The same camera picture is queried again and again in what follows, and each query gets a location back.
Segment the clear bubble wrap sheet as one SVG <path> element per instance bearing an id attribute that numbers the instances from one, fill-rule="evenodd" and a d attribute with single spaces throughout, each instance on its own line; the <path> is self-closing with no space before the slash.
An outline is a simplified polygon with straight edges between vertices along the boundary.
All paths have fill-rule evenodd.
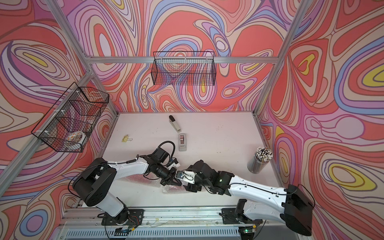
<path id="1" fill-rule="evenodd" d="M 147 179 L 143 175 L 133 175 L 123 178 L 124 181 L 154 188 L 160 188 L 160 180 Z"/>

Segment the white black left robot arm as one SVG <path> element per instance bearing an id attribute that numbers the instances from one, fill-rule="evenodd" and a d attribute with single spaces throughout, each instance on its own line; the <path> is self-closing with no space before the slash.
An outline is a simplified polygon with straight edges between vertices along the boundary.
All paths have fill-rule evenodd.
<path id="1" fill-rule="evenodd" d="M 97 207 L 112 217 L 119 225 L 130 216 L 128 207 L 112 193 L 115 180 L 134 175 L 154 174 L 163 186 L 181 186 L 176 179 L 177 169 L 162 165 L 163 157 L 155 154 L 137 156 L 133 160 L 111 163 L 95 159 L 73 182 L 73 189 L 88 207 Z"/>

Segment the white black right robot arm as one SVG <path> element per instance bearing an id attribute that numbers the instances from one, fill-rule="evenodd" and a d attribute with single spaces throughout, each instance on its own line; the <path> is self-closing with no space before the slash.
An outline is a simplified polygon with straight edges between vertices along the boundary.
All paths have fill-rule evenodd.
<path id="1" fill-rule="evenodd" d="M 206 188 L 212 194 L 245 199 L 242 214 L 248 219 L 281 221 L 297 234 L 312 235 L 315 203 L 297 186 L 261 185 L 230 172 L 216 171 L 202 160 L 179 171 L 177 178 L 187 183 L 186 190 L 189 192 Z"/>

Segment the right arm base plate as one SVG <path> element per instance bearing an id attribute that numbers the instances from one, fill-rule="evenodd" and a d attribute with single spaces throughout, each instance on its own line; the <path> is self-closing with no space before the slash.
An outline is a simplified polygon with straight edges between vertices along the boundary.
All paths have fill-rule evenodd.
<path id="1" fill-rule="evenodd" d="M 251 220 L 244 214 L 237 213 L 235 208 L 223 208 L 219 215 L 222 217 L 223 224 L 225 225 L 253 224 L 258 226 L 264 222 L 262 219 Z"/>

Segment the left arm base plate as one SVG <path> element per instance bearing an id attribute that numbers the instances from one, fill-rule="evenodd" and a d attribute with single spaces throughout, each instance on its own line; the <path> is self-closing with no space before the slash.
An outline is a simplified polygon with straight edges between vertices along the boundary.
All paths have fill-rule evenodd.
<path id="1" fill-rule="evenodd" d="M 144 218 L 144 209 L 123 209 L 116 217 L 104 213 L 102 226 L 131 226 L 138 227 L 142 224 Z"/>

